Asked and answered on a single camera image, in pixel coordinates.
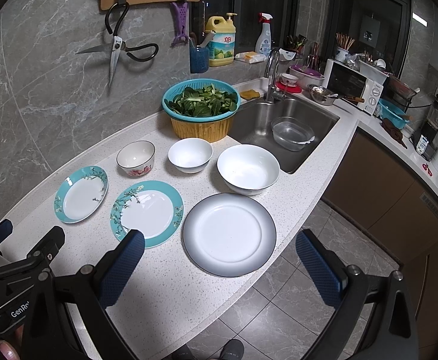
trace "blue gripper pad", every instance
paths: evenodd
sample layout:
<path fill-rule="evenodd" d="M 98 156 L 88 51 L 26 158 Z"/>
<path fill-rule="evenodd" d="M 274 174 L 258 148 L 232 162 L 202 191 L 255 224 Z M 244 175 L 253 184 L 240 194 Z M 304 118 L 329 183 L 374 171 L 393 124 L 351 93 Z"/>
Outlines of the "blue gripper pad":
<path fill-rule="evenodd" d="M 344 264 L 333 252 L 326 250 L 309 229 L 297 234 L 296 252 L 324 303 L 339 307 L 347 286 L 347 275 L 342 271 Z"/>
<path fill-rule="evenodd" d="M 93 282 L 103 309 L 117 302 L 144 249 L 144 235 L 138 230 L 130 230 L 116 249 L 108 251 L 97 263 Z"/>

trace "white speckled countertop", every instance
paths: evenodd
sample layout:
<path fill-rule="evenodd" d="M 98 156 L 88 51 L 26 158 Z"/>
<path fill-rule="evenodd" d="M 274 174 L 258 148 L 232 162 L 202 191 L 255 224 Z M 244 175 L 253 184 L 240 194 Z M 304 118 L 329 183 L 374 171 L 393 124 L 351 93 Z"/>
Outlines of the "white speckled countertop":
<path fill-rule="evenodd" d="M 241 90 L 264 88 L 264 79 L 241 84 Z M 221 278 L 202 271 L 187 257 L 180 231 L 167 242 L 147 249 L 117 303 L 107 311 L 125 341 L 140 359 L 158 360 L 189 341 L 236 302 L 267 270 L 289 244 L 323 194 L 359 126 L 387 146 L 412 168 L 438 196 L 438 172 L 430 178 L 423 160 L 412 145 L 408 149 L 392 140 L 379 121 L 337 100 L 327 108 L 340 117 L 331 132 L 292 175 L 281 172 L 271 188 L 254 196 L 276 224 L 276 249 L 269 261 L 254 273 L 238 278 Z M 156 146 L 153 170 L 142 178 L 127 177 L 116 164 L 119 149 L 135 140 L 150 140 Z M 86 150 L 26 195 L 6 216 L 14 224 L 12 235 L 1 245 L 10 261 L 23 259 L 27 251 L 53 226 L 66 234 L 65 245 L 51 266 L 56 275 L 75 273 L 86 263 L 95 264 L 118 241 L 109 226 L 109 215 L 117 196 L 128 186 L 145 180 L 161 180 L 182 195 L 184 213 L 207 196 L 230 192 L 216 168 L 217 157 L 238 144 L 230 137 L 213 143 L 214 155 L 201 173 L 180 173 L 168 162 L 169 147 L 178 140 L 168 116 L 159 112 L 143 119 Z M 52 209 L 60 183 L 76 169 L 97 164 L 109 177 L 109 190 L 101 207 L 90 218 L 74 225 L 61 223 Z M 88 355 L 100 358 L 77 310 L 72 315 Z"/>

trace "slipper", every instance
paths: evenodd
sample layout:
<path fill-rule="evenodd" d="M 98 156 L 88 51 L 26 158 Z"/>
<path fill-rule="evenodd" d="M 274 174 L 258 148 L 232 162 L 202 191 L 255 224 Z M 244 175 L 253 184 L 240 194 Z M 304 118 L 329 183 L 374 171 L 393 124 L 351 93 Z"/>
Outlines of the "slipper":
<path fill-rule="evenodd" d="M 172 360 L 196 360 L 187 344 L 172 352 Z"/>
<path fill-rule="evenodd" d="M 233 339 L 224 345 L 219 360 L 241 360 L 242 356 L 244 356 L 244 344 Z"/>

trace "cabinet vent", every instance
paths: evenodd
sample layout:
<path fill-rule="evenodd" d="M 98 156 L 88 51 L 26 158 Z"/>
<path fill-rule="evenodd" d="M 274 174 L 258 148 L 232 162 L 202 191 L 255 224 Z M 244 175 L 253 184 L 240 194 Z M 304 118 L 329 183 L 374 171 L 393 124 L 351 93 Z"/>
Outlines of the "cabinet vent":
<path fill-rule="evenodd" d="M 425 192 L 420 195 L 420 199 L 422 202 L 426 204 L 429 210 L 434 214 L 434 216 L 438 219 L 438 207 L 435 205 L 435 203 L 432 201 L 431 198 L 429 198 Z"/>

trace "coffee maker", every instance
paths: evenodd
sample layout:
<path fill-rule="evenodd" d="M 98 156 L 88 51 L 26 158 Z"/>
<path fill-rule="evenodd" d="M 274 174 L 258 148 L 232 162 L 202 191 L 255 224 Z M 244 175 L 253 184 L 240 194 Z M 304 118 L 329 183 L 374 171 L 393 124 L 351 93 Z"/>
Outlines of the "coffee maker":
<path fill-rule="evenodd" d="M 426 120 L 413 135 L 412 142 L 414 146 L 416 146 L 417 143 L 419 142 L 421 135 L 427 138 L 429 145 L 432 145 L 432 141 L 437 135 L 437 131 L 438 131 L 438 96 L 429 107 L 429 112 L 427 114 Z"/>

